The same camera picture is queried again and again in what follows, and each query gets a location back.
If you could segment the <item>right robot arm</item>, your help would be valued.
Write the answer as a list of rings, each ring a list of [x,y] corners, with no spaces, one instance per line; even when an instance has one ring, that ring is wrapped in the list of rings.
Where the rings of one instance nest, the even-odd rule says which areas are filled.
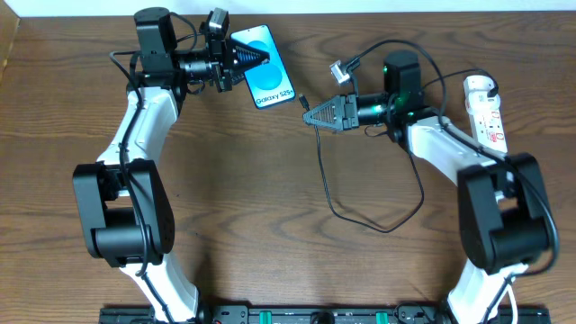
[[[512,297],[519,277],[536,276],[544,252],[559,253],[558,229],[536,159],[510,155],[504,139],[493,143],[499,118],[499,88],[486,72],[464,82],[473,124],[467,135],[442,109],[426,105],[420,60],[424,50],[396,50],[383,62],[379,94],[341,94],[308,108],[303,121],[315,129],[348,131],[383,126],[410,158],[421,158],[457,189],[460,238],[467,261],[456,287],[436,315],[440,323],[487,323]]]

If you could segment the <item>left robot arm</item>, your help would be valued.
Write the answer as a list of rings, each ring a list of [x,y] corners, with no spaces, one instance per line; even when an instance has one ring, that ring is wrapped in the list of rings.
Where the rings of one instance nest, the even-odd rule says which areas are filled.
[[[139,47],[121,72],[128,106],[107,149],[73,174],[76,204],[88,253],[128,275],[150,309],[143,315],[112,312],[120,323],[208,323],[209,308],[185,276],[173,246],[175,217],[158,172],[172,126],[189,95],[210,85],[228,92],[269,54],[228,35],[226,10],[212,10],[192,28],[203,45],[182,47],[176,13],[164,7],[136,12]]]

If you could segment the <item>blue screen Galaxy smartphone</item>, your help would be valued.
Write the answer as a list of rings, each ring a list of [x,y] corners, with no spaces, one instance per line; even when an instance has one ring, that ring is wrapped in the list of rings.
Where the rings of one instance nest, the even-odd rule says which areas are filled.
[[[257,109],[267,109],[295,99],[293,83],[268,25],[235,31],[231,34],[231,38],[269,54],[267,63],[245,72],[247,87]]]

